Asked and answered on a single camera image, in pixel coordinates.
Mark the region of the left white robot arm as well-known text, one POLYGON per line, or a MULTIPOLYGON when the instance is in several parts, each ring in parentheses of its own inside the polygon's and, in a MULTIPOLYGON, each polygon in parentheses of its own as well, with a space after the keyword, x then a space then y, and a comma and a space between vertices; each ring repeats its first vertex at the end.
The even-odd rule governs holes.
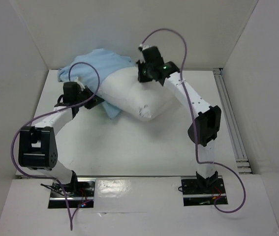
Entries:
POLYGON ((56 135, 78 114, 81 107, 88 110, 104 102, 88 87, 77 82, 65 82, 53 111, 35 125, 27 124, 19 131, 18 164, 30 170, 41 171, 54 181, 54 189, 74 196, 84 187, 76 173, 58 161, 56 135))

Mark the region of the white pillow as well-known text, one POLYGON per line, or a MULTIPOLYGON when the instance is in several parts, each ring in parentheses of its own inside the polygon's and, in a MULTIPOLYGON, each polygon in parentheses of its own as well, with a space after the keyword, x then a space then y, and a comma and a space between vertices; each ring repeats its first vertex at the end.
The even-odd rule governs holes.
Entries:
POLYGON ((104 99, 103 108, 114 119, 122 111, 140 121, 150 121, 161 115, 176 101, 174 94, 160 83, 140 83, 137 68, 106 69, 97 95, 104 99))

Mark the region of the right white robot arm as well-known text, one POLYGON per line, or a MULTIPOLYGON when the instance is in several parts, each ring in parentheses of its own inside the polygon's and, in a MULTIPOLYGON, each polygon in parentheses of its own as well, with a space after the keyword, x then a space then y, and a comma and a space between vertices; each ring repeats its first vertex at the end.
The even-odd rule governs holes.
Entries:
POLYGON ((215 162, 215 139, 220 129, 221 109, 206 102, 183 78, 180 69, 171 61, 165 62, 156 46, 139 46, 143 60, 136 62, 138 81, 159 82, 171 91, 190 112, 194 120, 187 133, 197 148, 196 186, 202 193, 209 192, 218 179, 215 162))

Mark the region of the light blue pillowcase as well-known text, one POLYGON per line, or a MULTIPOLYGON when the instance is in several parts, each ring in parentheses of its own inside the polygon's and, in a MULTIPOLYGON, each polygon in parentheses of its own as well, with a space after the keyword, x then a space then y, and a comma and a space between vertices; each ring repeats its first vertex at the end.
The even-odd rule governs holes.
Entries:
POLYGON ((120 56, 103 48, 94 49, 86 55, 77 56, 70 65, 59 69, 58 81, 73 82, 79 77, 84 86, 100 96, 98 86, 102 85, 110 74, 134 65, 130 57, 120 56))

